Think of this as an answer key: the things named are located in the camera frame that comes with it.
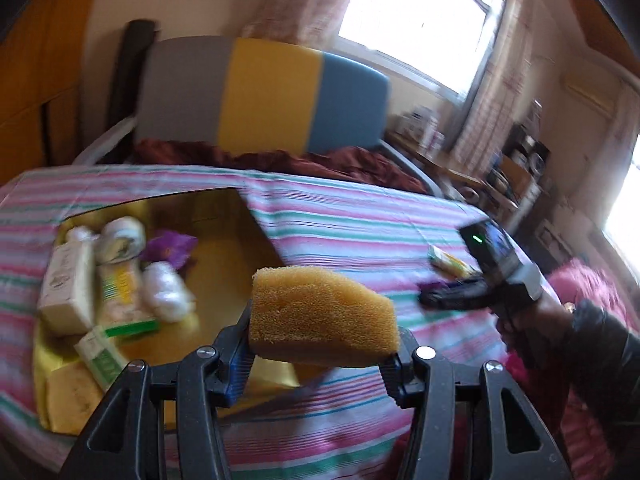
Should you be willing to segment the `right hand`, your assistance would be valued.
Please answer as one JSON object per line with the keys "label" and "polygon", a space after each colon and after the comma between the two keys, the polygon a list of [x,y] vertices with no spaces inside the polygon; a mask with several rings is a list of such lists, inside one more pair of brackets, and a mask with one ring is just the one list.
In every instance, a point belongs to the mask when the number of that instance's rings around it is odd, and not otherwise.
{"label": "right hand", "polygon": [[574,310],[571,304],[561,304],[544,290],[526,309],[507,320],[498,318],[496,329],[506,348],[515,351],[527,366],[542,367],[570,330]]}

